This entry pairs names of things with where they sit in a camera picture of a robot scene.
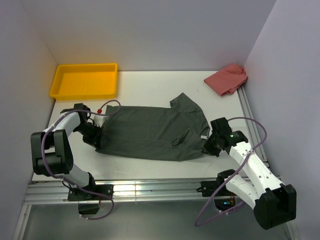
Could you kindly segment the dark green t-shirt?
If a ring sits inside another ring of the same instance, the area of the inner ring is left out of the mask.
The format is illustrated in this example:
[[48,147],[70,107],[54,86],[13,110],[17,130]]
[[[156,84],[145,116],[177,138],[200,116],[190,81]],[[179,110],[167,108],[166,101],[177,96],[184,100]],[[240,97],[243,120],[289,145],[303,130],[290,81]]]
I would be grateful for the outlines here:
[[188,161],[203,156],[210,126],[203,110],[186,94],[170,107],[106,107],[96,152],[126,158]]

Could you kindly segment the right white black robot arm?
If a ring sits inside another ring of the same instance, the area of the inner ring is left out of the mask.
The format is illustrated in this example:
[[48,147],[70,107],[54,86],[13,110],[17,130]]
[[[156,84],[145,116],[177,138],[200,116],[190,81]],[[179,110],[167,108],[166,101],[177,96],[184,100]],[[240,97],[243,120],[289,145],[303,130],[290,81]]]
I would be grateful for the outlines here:
[[[202,181],[197,192],[213,201],[220,214],[232,212],[242,204],[253,210],[257,223],[268,230],[296,219],[297,192],[285,185],[263,163],[242,131],[234,131],[225,117],[211,121],[212,132],[204,144],[204,151],[218,157],[226,152],[239,168],[218,173],[215,180]],[[214,200],[215,196],[229,196],[226,201]],[[242,202],[237,204],[235,197]]]

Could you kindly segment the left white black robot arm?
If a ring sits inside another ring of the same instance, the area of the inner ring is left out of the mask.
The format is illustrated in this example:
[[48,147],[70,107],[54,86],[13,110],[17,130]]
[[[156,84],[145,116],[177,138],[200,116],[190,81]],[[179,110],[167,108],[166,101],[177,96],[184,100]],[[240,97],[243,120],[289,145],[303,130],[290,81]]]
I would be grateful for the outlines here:
[[73,108],[61,112],[62,120],[30,136],[34,173],[47,177],[55,175],[70,184],[72,193],[85,200],[95,198],[98,188],[92,174],[74,164],[68,137],[73,132],[79,132],[84,143],[95,149],[100,148],[103,128],[90,120],[90,111],[83,103],[76,103]]

